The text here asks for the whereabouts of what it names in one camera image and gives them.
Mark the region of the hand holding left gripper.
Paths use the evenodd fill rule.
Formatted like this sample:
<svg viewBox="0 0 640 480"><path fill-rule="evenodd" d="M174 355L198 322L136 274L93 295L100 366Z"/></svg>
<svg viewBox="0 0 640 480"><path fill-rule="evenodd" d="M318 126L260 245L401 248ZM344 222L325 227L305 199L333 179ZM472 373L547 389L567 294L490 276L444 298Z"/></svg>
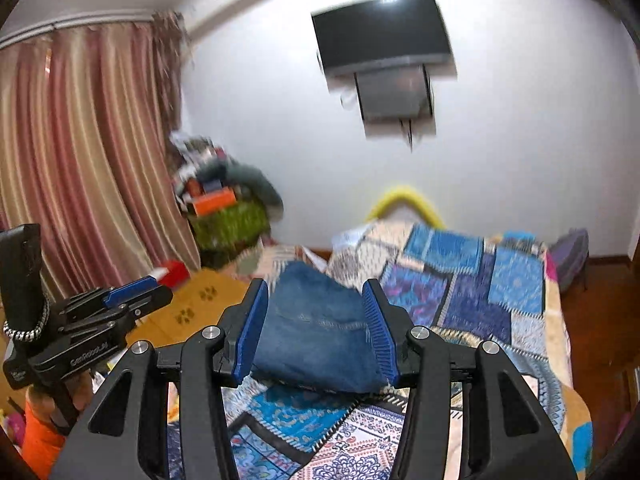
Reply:
<svg viewBox="0 0 640 480"><path fill-rule="evenodd" d="M52 387L29 386L26 390L25 436L38 428L67 437L79 415L93 398L92 377L83 372Z"/></svg>

